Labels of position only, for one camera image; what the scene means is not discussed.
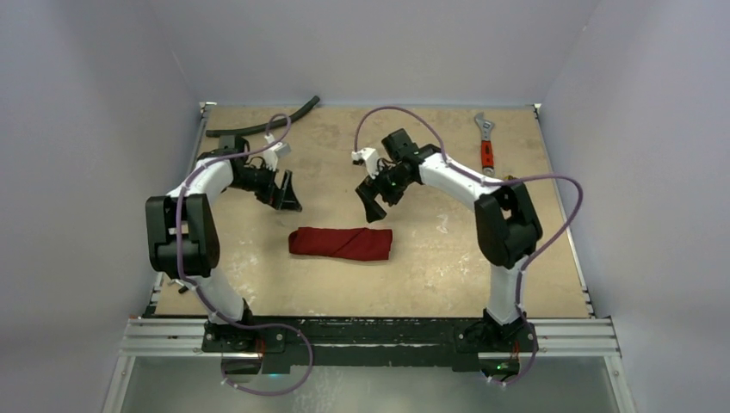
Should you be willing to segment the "dark red cloth napkin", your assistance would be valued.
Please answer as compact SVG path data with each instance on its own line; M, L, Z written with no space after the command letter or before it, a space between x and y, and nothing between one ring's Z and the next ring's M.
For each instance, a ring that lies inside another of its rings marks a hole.
M387 261L392 245L390 229L300 227L288 235L290 254L357 262Z

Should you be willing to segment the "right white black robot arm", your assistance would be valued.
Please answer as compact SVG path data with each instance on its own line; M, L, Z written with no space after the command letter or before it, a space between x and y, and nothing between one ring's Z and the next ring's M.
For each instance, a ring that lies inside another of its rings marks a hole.
M356 188L366 220L383 220L387 213L381 203L396 205L413 183L438 189L471 211L479 250L491 264L486 304L491 321L484 326L483 337L490 348L507 348L517 339L513 323L523 314L520 268L543 235L526 186L481 175L436 145L418 146L404 129L387 135L381 143L386 158L371 147L351 153L353 163L367 171Z

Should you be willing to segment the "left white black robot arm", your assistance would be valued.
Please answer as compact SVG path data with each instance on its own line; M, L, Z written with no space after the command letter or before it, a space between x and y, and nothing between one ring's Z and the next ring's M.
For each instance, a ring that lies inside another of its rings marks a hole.
M206 309L212 324L227 326L223 340L234 351L254 346L257 329L248 303L219 268L220 240L212 205L229 188L243 190L276 211L302 209L293 188L293 173L278 176L278 163L288 144L265 136L253 151L241 136L224 137L216 149L203 152L193 170L165 195L145 203L145 222L152 268L179 280Z

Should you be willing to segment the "black foam tube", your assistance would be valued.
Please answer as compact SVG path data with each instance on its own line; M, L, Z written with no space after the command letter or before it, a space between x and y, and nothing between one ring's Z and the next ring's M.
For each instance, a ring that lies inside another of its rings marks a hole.
M308 102L302 105L299 109L289 115L289 119L292 123L302 119L304 116L309 114L318 104L321 102L319 96L313 96ZM205 136L208 138L220 138L221 136L251 136L257 133L264 133L267 130L278 129L287 125L285 119L278 119L271 123L263 123L255 126L247 126L242 128L234 129L208 129L205 132Z

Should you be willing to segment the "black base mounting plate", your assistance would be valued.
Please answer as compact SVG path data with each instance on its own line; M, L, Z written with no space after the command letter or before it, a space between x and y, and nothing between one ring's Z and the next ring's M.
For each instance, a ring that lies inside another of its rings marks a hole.
M206 322L204 353L249 355L264 373L291 367L448 367L518 374L536 348L535 327L481 317L255 316L251 328Z

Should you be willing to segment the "aluminium rail frame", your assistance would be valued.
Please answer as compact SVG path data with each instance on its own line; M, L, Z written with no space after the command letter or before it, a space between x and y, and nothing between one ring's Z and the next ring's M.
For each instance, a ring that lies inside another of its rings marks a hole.
M294 124L285 158L302 213L276 213L247 195L224 194L213 212L222 268L257 315L287 320L341 316L347 321L403 316L412 321L477 317L486 305L489 268L476 244L473 215L435 189L417 185L380 222L394 233L381 263L295 257L288 234L300 226L365 223L354 189L363 170L354 145L378 145L399 128L419 144L444 141L460 163L479 167L472 108L413 108L409 113L322 107ZM220 355L201 350L202 311L189 294L161 283L157 317L130 320L105 410L119 412L630 412L613 324L594 316L575 245L564 233L530 266L524 300L539 335L532 368L516 384L449 367L326 366L316 348L312 371L258 374L224 385Z

